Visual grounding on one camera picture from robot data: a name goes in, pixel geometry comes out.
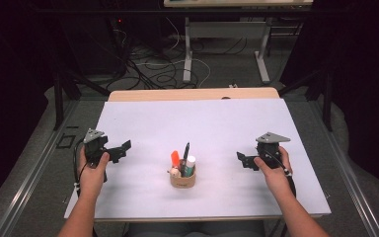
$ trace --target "power cord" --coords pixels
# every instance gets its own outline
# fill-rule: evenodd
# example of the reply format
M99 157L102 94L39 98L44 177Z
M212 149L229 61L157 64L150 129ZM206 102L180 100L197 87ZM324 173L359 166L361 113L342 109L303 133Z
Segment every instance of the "power cord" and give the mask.
M78 161L77 161L77 153L78 153L78 147L81 143L83 143L84 139L79 139L78 142L76 142L75 147L73 148L73 174L75 176L75 190L76 194L81 195L81 187L80 187L80 181L81 181L81 175L82 172L85 170L85 167L88 165L88 162L82 167L81 172L78 174ZM97 232L95 231L94 226L92 227L92 236L98 237Z
M285 177L287 178L287 181L288 181L288 184L290 186L290 189L291 191L293 192L294 196L296 197L297 196L297 191L295 189L295 184L294 184L294 180L293 180L293 175L292 173L284 166L284 164L282 164L282 162L280 162L278 159L276 159L275 156L273 156L270 152L268 152L267 150L264 150L264 152L269 155L273 160L275 160L278 165L282 168L282 170L284 170L284 174L285 174ZM273 236L273 234L275 233L276 231L276 228L278 227L279 225L279 220L276 222L275 226L272 228L272 231L271 231L271 235L269 235L269 237ZM285 223L284 224L284 227L282 228L282 231L281 231L281 234L280 234L280 237L283 237L285 236L285 234L287 233L287 224Z

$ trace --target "marker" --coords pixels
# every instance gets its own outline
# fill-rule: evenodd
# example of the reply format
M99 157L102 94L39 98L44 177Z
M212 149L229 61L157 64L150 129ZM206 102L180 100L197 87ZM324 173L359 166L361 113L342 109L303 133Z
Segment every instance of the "marker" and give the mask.
M180 155L178 154L178 151L175 150L174 152L172 152L171 159L172 159L172 167L175 167L178 170L181 170Z
M184 152L183 170L181 171L181 173L185 172L185 167L187 163L187 158L189 156L189 151L190 151L190 143L187 143L186 151Z
M195 157L189 156L186 166L184 167L184 177L190 177L193 172L193 166L195 165Z

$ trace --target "wooden table edge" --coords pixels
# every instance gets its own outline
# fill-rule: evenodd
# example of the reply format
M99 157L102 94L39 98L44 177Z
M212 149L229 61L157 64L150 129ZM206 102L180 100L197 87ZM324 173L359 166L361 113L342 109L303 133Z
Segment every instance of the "wooden table edge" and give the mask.
M196 101L221 99L278 99L278 92L266 88L168 89L111 92L109 102Z

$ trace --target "white tabletop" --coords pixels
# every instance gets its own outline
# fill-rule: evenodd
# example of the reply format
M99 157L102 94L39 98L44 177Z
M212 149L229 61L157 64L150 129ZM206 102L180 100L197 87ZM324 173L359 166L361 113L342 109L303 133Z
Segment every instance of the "white tabletop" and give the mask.
M311 5L313 0L165 0L165 7L270 7Z
M289 137L280 143L294 169L297 197L312 215L331 213L294 122L282 99L106 102L97 130L106 147L131 140L119 163L110 163L98 198L96 219L169 221L281 216L261 171L243 168L236 152L256 154L255 139L270 131ZM196 157L196 181L176 189L167 170L171 153L187 142ZM77 200L73 193L67 217Z

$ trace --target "black curtain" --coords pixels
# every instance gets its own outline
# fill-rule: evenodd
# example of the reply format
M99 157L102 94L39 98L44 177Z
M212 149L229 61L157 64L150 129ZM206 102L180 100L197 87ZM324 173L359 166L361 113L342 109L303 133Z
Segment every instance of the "black curtain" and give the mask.
M0 1L0 187L36 128L51 85L22 8Z
M314 7L343 8L347 4L315 1ZM348 126L349 157L379 179L379 1L358 1L351 14L337 20L309 19L281 82L292 85L320 69L328 55L337 51L334 41L342 39L333 61L333 100L344 112ZM314 78L306 85L313 87L321 79Z

